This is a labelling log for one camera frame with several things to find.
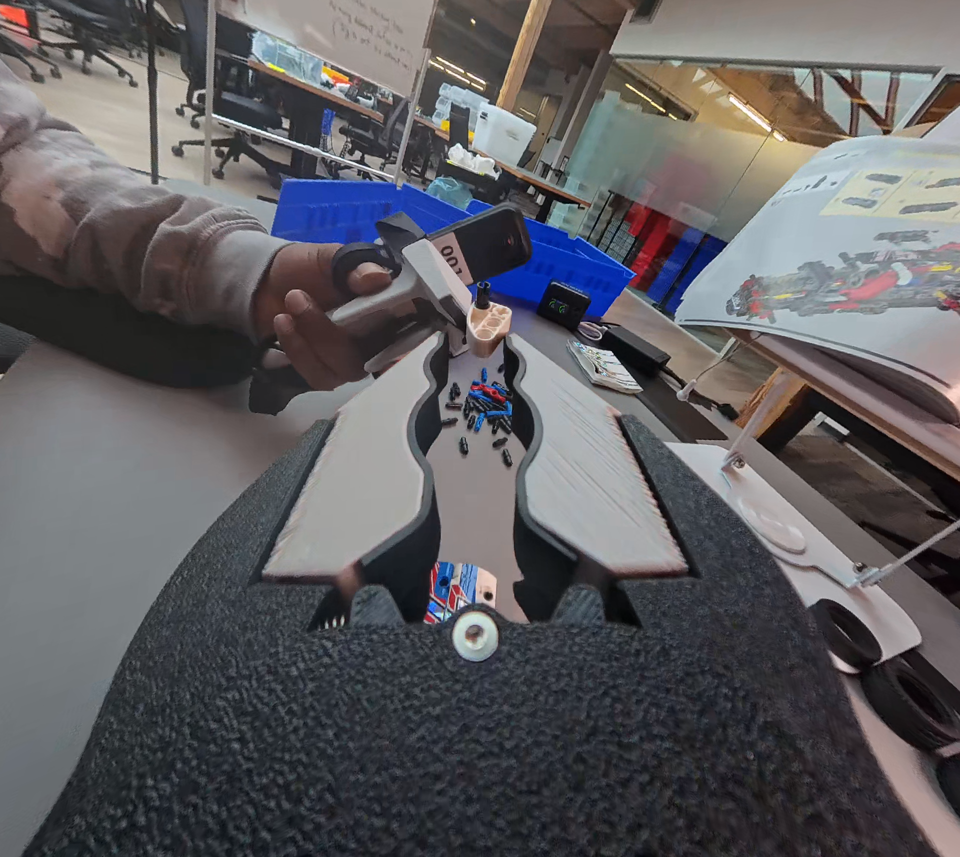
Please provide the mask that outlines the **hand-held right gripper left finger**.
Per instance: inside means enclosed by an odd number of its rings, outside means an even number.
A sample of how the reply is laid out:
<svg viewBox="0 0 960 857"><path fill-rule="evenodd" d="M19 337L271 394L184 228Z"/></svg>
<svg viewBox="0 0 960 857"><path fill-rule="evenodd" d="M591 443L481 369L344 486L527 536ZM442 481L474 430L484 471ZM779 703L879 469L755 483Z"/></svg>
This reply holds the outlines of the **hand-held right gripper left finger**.
<svg viewBox="0 0 960 857"><path fill-rule="evenodd" d="M425 603L441 543L428 453L442 432L449 341L430 335L340 407L286 513L261 578L382 586Z"/></svg>

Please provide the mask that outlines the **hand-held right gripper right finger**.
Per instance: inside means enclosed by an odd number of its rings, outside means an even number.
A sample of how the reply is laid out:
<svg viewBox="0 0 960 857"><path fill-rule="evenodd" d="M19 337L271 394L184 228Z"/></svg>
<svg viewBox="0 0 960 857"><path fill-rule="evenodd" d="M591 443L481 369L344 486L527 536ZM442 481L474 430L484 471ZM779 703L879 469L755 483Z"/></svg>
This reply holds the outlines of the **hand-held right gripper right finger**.
<svg viewBox="0 0 960 857"><path fill-rule="evenodd" d="M576 585L608 599L620 582L690 576L669 516L620 411L528 340L503 344L515 471L513 551L521 603Z"/></svg>

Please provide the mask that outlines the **pale holed toy brick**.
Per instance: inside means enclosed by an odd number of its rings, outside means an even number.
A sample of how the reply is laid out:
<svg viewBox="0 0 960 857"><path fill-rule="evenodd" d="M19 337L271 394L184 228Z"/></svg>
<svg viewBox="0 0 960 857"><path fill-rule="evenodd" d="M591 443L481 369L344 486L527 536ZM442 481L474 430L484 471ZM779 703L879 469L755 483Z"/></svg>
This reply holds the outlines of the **pale holed toy brick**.
<svg viewBox="0 0 960 857"><path fill-rule="evenodd" d="M490 302L485 307L474 303L466 318L465 340L469 352L477 359L491 358L510 333L512 310Z"/></svg>

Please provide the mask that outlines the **blue white toy car panel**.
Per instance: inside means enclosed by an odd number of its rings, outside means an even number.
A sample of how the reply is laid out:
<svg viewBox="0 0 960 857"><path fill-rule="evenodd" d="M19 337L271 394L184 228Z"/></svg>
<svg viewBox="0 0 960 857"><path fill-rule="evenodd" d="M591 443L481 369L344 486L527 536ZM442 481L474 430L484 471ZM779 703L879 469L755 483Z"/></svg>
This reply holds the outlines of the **blue white toy car panel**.
<svg viewBox="0 0 960 857"><path fill-rule="evenodd" d="M423 623L445 623L476 604L494 608L497 596L498 581L490 571L472 563L439 560L431 571Z"/></svg>

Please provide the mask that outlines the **person's left forearm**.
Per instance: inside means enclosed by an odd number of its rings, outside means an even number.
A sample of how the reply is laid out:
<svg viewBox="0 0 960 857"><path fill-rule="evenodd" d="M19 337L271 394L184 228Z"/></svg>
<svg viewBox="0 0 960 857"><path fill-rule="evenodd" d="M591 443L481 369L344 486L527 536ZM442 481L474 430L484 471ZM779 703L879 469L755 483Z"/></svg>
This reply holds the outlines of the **person's left forearm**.
<svg viewBox="0 0 960 857"><path fill-rule="evenodd" d="M153 186L1 67L1 274L117 295L136 311L257 336L281 239L246 210Z"/></svg>

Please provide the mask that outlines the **grey desk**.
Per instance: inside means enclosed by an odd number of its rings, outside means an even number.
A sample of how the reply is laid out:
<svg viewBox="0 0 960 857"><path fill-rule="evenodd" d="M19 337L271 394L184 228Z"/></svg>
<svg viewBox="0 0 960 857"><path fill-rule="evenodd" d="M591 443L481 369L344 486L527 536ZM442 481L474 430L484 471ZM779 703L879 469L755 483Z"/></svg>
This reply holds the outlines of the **grey desk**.
<svg viewBox="0 0 960 857"><path fill-rule="evenodd" d="M2 855L62 791L115 670L210 525L372 383L253 415L37 344L2 379Z"/></svg>

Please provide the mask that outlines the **person's left hand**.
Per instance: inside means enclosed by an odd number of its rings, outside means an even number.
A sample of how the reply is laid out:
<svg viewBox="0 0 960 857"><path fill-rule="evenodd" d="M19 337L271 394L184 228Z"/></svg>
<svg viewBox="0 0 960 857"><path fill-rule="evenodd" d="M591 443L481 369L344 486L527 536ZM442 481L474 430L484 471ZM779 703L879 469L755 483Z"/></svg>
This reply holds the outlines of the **person's left hand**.
<svg viewBox="0 0 960 857"><path fill-rule="evenodd" d="M273 337L289 365L318 392L366 378L354 338L334 325L329 312L357 298L378 294L392 282L375 263L348 275L346 290L334 285L333 244L291 243L277 251L256 287L250 318L258 340Z"/></svg>

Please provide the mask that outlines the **long wooden table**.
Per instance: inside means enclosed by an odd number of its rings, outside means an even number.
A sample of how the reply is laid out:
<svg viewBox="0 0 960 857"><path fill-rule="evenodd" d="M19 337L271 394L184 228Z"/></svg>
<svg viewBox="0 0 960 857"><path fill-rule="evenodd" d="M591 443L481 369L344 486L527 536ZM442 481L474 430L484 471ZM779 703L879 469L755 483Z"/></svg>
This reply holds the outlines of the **long wooden table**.
<svg viewBox="0 0 960 857"><path fill-rule="evenodd" d="M382 114L346 99L335 90L324 87L314 87L272 65L260 63L252 57L246 59L246 65L250 71L264 75L266 78L282 84L288 90L293 89L299 93L297 97L286 95L284 105L291 111L290 133L298 133L308 140L300 141L293 137L282 140L280 137L275 137L277 143L282 143L284 146L288 146L298 153L300 155L298 158L299 161L302 161L306 155L310 155L332 163L354 168L354 170L368 174L373 178L386 179L386 172L361 166L357 161L342 158L333 154L332 151L322 150L318 143L321 132L320 121L326 109L332 109L334 112L343 111L347 116L360 117L372 121L375 124L383 124L384 118ZM511 167L500 161L497 161L496 165L502 173L514 178L518 186L533 189L537 194L543 196L543 201L540 204L535 218L541 224L547 223L550 210L554 203L574 205L584 210L589 209L593 205L593 200L586 199L581 193L548 183L546 180L540 179L525 169Z"/></svg>

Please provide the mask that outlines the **small printed booklet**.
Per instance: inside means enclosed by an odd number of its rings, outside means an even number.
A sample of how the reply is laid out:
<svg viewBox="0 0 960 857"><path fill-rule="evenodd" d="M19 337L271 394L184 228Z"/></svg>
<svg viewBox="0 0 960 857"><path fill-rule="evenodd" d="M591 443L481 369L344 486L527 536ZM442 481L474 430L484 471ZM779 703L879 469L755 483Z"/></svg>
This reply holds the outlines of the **small printed booklet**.
<svg viewBox="0 0 960 857"><path fill-rule="evenodd" d="M570 338L566 348L583 375L594 387L621 395L640 395L641 384L610 350Z"/></svg>

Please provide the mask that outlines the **white storage box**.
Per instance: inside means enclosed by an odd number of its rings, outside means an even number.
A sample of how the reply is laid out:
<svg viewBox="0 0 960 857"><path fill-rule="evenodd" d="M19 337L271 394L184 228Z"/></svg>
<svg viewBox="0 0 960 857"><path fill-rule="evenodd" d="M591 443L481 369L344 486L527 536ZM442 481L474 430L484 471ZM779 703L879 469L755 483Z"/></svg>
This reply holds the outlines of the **white storage box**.
<svg viewBox="0 0 960 857"><path fill-rule="evenodd" d="M478 109L471 150L500 164L518 167L536 130L533 121L484 103Z"/></svg>

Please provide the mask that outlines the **blue plastic bin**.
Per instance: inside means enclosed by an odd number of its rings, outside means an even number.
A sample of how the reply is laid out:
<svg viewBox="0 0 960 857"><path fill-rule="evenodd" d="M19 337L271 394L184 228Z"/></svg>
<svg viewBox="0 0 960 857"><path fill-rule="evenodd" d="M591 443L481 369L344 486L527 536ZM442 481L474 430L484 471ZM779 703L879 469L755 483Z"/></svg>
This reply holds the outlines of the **blue plastic bin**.
<svg viewBox="0 0 960 857"><path fill-rule="evenodd" d="M435 235L489 209L489 204L473 201L463 210L410 184L289 179L281 188L270 232L288 242L346 245L378 239L377 222L395 213L407 214ZM586 240L530 217L526 224L533 256L521 268L489 278L496 295L536 305L547 285L557 281L588 295L587 311L603 317L634 281L630 268Z"/></svg>

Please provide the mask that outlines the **black office chair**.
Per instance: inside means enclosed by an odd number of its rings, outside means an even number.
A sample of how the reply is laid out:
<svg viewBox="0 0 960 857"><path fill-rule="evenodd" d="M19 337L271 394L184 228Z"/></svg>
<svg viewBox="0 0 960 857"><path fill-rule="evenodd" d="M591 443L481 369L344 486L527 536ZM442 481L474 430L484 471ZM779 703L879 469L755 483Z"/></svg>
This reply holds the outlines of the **black office chair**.
<svg viewBox="0 0 960 857"><path fill-rule="evenodd" d="M368 165L368 157L379 161L379 173L385 173L389 165L398 162L402 138L409 118L410 100L403 97L389 111L385 121L357 118L341 125L344 137L340 156L347 161L357 161L362 167Z"/></svg>
<svg viewBox="0 0 960 857"><path fill-rule="evenodd" d="M179 66L186 77L187 92L184 103L175 112L180 117L191 112L190 125L198 130L207 110L208 0L180 0L180 5L184 28L179 36ZM256 131L281 131L282 115L258 95L255 74L249 65L253 55L252 31L244 23L216 14L214 42L214 114ZM238 128L229 138L213 139L211 147L220 163L213 167L211 175L222 179L229 162L246 156L266 173L274 189L280 189L290 168L257 150L260 140L258 134Z"/></svg>
<svg viewBox="0 0 960 857"><path fill-rule="evenodd" d="M138 88L133 75L110 57L104 47L112 44L128 44L135 28L133 0L43 0L54 15L66 23L69 38L65 42L52 43L67 59L75 53L81 55L79 70L90 76L94 59L116 71L128 86Z"/></svg>
<svg viewBox="0 0 960 857"><path fill-rule="evenodd" d="M1 58L22 65L35 83L43 84L47 78L59 81L63 78L60 66L41 53L36 17L16 4L1 4Z"/></svg>

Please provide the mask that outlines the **book stand with white base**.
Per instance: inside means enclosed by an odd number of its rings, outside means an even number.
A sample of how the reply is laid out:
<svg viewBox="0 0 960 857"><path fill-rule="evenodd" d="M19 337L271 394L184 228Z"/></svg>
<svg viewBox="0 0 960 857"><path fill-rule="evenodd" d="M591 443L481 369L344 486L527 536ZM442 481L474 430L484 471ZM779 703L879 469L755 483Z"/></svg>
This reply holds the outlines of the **book stand with white base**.
<svg viewBox="0 0 960 857"><path fill-rule="evenodd" d="M958 483L958 426L938 419L915 403L878 383L840 359L814 346L758 330L728 329L727 346L714 359L718 366L736 346L755 346L756 353L783 366L745 429L726 449L711 443L676 443L669 448L750 528L777 561L781 571L807 605L826 599L844 606L870 630L883 659L917 652L953 687L958 687L958 617L946 604L933 602L933 590L919 596L920 577L909 569L922 554L958 534L958 521L900 556L887 554L879 565L854 560L852 553L827 536L773 484L752 469L750 456L760 456L762 422L789 395L795 377L828 401L858 418L872 430L907 447Z"/></svg>

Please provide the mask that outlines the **glass partition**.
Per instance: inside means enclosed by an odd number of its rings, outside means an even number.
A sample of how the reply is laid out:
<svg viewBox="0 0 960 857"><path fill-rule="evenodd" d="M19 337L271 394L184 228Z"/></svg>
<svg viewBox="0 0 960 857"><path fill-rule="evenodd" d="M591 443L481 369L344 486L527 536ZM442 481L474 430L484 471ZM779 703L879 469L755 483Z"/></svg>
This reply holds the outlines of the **glass partition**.
<svg viewBox="0 0 960 857"><path fill-rule="evenodd" d="M916 69L612 61L565 188L619 198L728 242L822 149L922 132L958 107L958 74Z"/></svg>

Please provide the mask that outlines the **instruction booklet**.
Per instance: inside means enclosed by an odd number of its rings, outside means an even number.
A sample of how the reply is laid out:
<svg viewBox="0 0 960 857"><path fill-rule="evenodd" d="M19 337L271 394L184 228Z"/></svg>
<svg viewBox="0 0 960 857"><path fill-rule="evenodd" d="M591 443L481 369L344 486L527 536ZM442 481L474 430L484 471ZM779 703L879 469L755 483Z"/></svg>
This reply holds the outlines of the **instruction booklet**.
<svg viewBox="0 0 960 857"><path fill-rule="evenodd" d="M958 425L958 139L817 152L686 288L683 326L814 347Z"/></svg>

